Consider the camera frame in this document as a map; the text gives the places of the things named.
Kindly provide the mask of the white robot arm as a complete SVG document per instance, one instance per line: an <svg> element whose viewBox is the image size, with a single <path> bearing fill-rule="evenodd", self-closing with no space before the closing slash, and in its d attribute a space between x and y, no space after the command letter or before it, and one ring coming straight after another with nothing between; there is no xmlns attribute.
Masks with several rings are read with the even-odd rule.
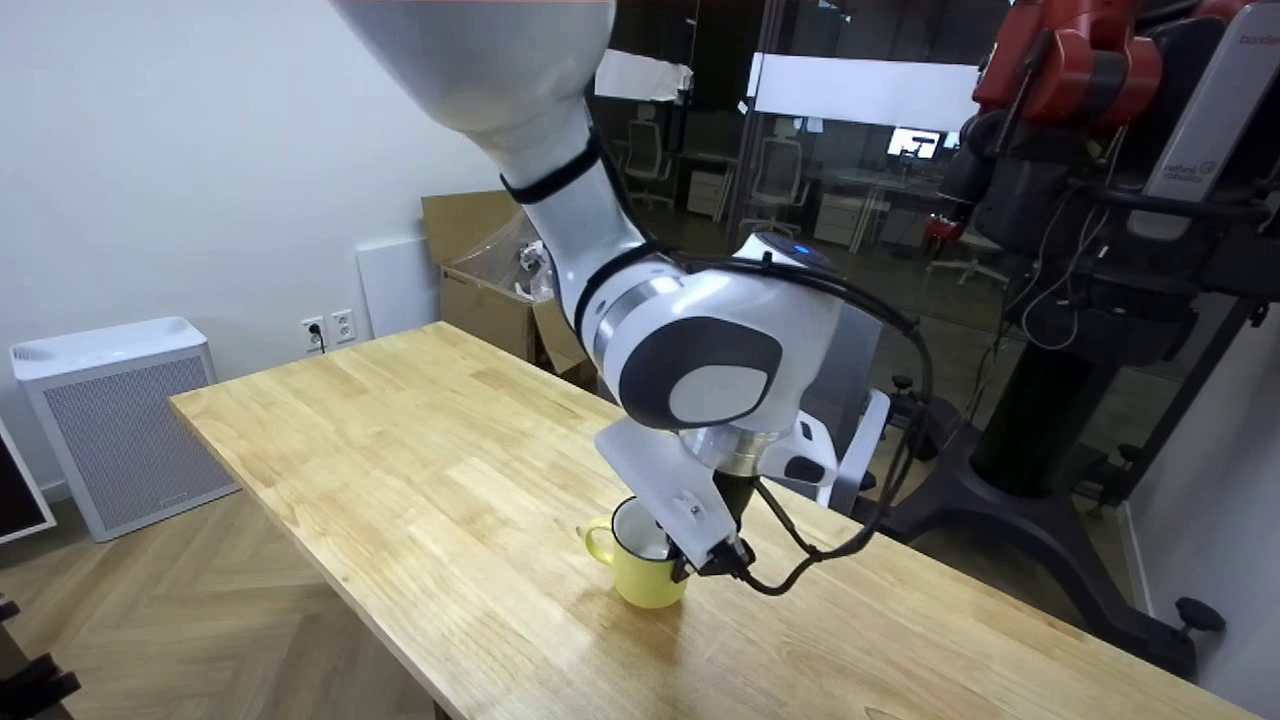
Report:
<svg viewBox="0 0 1280 720"><path fill-rule="evenodd" d="M559 315L627 420L778 439L835 299L746 235L685 270L624 212L588 89L614 0L331 0L389 78L499 171L552 257Z"/></svg>

